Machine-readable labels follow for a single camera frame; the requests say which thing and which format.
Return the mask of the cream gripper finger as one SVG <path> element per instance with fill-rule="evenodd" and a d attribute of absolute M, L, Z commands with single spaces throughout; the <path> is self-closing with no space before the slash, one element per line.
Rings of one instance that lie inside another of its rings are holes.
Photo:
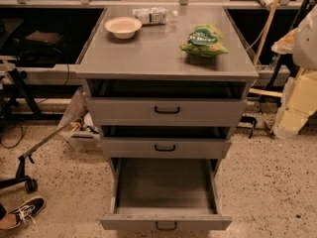
<path fill-rule="evenodd" d="M 284 86 L 281 106 L 272 128 L 273 134 L 287 139 L 299 133 L 317 112 L 317 71 L 308 70 L 298 79 L 290 77 Z"/>
<path fill-rule="evenodd" d="M 296 32 L 297 29 L 293 29 L 288 32 L 285 36 L 283 36 L 271 46 L 271 50 L 280 55 L 291 54 L 293 52 Z"/>

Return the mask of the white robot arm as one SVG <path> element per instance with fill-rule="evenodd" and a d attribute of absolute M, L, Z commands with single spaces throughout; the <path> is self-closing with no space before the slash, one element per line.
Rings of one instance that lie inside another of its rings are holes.
<path fill-rule="evenodd" d="M 276 137 L 286 139 L 296 135 L 317 112 L 317 7 L 271 49 L 291 54 L 294 64 L 304 69 L 298 77 L 287 80 L 272 128 Z"/>

